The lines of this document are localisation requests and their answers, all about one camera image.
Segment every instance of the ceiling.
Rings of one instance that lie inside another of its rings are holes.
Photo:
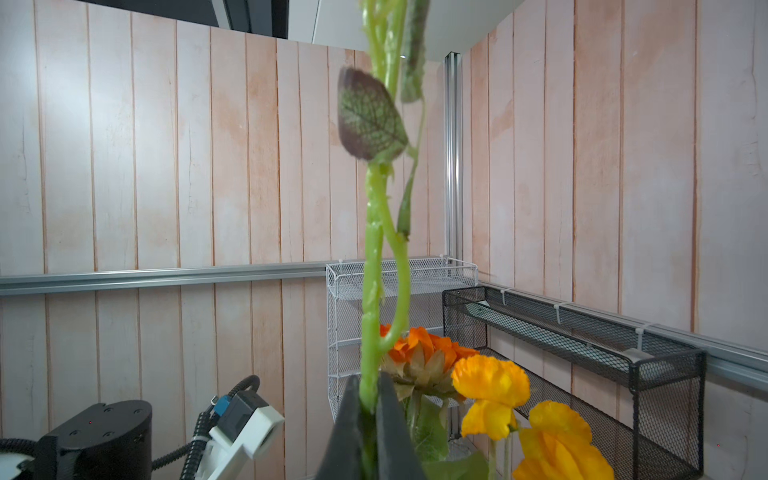
[[[427,59],[464,53],[523,0],[432,0],[427,20]],[[290,0],[288,39],[366,50],[359,0]]]

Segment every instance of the black mesh basket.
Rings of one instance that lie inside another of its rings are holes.
[[[477,286],[443,293],[444,334],[484,355],[488,326],[625,386],[632,427],[526,370],[525,418],[545,400],[569,405],[592,428],[593,445],[617,480],[687,480],[703,475],[706,353],[683,343],[517,293]],[[451,427],[458,435],[457,412]]]

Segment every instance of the vertical aluminum profile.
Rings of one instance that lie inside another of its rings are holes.
[[[445,253],[461,259],[464,251],[462,194],[462,56],[443,60],[445,135]]]

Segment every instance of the mesh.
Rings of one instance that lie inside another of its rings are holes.
[[[652,358],[628,358],[637,347],[633,328],[552,303],[489,287],[443,294],[446,334],[483,355],[506,359],[488,348],[488,325],[554,353],[629,388],[633,392],[632,428],[526,370],[531,398],[518,411],[545,400],[569,405],[589,423],[593,445],[614,469],[616,479],[685,480],[703,474],[703,382],[706,354],[645,333],[643,351]],[[460,436],[466,406],[452,412],[452,434]]]
[[[442,292],[477,285],[477,266],[448,257],[409,260],[411,306],[409,324],[442,335]],[[336,417],[346,379],[360,372],[360,324],[364,262],[326,266],[328,291],[328,400]],[[397,307],[397,269],[394,260],[382,261],[384,298],[381,323],[392,323]]]

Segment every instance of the white cable tie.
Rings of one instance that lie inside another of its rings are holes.
[[[507,306],[507,298],[504,296],[504,294],[509,292],[509,291],[511,291],[511,290],[512,290],[511,288],[502,288],[502,290],[501,290],[501,292],[502,292],[502,304],[504,306]]]
[[[643,326],[634,329],[634,332],[637,334],[637,349],[641,352],[643,351],[643,334],[645,333],[645,329],[651,325],[656,325],[656,322],[648,322]]]
[[[563,306],[563,305],[573,305],[573,302],[560,302],[560,303],[556,303],[555,305],[553,305],[554,312],[558,315],[558,325],[562,325],[562,323],[560,321],[560,307]]]

